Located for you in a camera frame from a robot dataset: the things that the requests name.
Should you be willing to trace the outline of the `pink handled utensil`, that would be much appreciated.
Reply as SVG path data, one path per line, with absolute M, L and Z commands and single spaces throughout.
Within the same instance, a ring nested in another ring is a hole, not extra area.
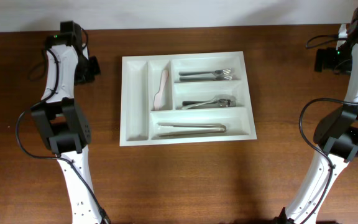
M 154 110 L 158 111 L 162 107 L 162 96 L 165 89 L 165 85 L 169 78 L 169 71 L 167 69 L 163 70 L 160 77 L 160 85 L 158 92 L 154 96 Z

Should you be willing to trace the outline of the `dark metal knife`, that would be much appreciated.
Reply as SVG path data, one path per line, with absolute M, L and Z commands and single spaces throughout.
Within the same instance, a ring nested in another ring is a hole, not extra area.
M 183 124 L 183 123 L 159 123 L 159 126 L 173 127 L 173 128 L 224 128 L 223 124 Z
M 179 132 L 170 132 L 159 134 L 159 137 L 168 137 L 168 136 L 183 136 L 183 135 L 192 135 L 192 134 L 209 134 L 209 133 L 224 133 L 226 128 L 209 128 L 209 129 L 200 129 L 195 131 L 179 131 Z

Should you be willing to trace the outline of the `metal fork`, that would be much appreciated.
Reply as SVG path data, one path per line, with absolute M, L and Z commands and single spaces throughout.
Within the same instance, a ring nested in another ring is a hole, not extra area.
M 234 71 L 233 68 L 225 68 L 222 70 L 212 70 L 212 71 L 198 71 L 198 72 L 179 72 L 179 76 L 192 76 L 192 75 L 202 75 L 202 74 L 212 74 L 216 77 L 229 75 Z
M 180 77 L 181 82 L 206 82 L 206 81 L 226 81 L 234 80 L 235 76 L 223 76 L 223 77 Z

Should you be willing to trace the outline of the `large metal spoon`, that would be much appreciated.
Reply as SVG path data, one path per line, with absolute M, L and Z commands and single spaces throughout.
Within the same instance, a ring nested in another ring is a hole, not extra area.
M 187 110 L 190 108 L 196 108 L 196 107 L 204 106 L 204 105 L 217 105 L 218 107 L 235 107 L 237 105 L 237 103 L 235 100 L 230 100 L 230 99 L 226 99 L 226 98 L 217 98 L 214 100 L 202 101 L 200 103 L 192 103 L 189 105 L 185 105 L 185 106 L 182 106 L 182 109 Z
M 206 101 L 183 101 L 182 110 L 227 108 L 237 106 L 236 98 L 232 95 L 216 95 Z

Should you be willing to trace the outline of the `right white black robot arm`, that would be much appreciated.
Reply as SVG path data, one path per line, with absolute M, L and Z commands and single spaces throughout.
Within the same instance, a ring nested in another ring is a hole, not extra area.
M 306 177 L 291 204 L 282 208 L 273 223 L 316 223 L 318 212 L 334 181 L 358 157 L 358 8 L 350 24 L 337 34 L 327 35 L 335 47 L 316 44 L 314 69 L 350 76 L 344 100 L 326 98 L 340 106 L 317 125 L 312 141 L 314 156 Z

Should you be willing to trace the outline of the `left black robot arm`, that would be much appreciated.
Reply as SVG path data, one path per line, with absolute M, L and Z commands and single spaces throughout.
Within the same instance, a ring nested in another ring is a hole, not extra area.
M 109 223 L 98 202 L 89 168 L 91 128 L 75 101 L 74 87 L 91 83 L 101 73 L 91 56 L 83 28 L 61 22 L 60 32 L 45 40 L 47 83 L 41 101 L 31 107 L 31 116 L 51 159 L 61 167 L 70 199 L 73 223 Z

